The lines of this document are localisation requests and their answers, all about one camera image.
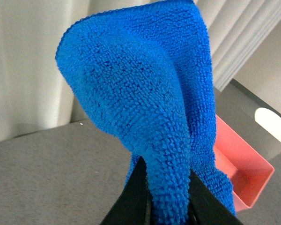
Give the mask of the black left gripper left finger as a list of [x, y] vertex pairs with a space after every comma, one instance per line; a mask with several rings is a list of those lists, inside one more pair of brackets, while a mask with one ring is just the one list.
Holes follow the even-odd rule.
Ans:
[[146, 163], [139, 158], [121, 195], [102, 220], [102, 225], [151, 225], [152, 196]]

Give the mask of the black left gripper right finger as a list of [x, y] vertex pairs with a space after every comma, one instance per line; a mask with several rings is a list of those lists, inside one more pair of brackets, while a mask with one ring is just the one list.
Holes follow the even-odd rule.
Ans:
[[188, 224], [190, 225], [241, 225], [234, 216], [191, 171], [189, 185]]

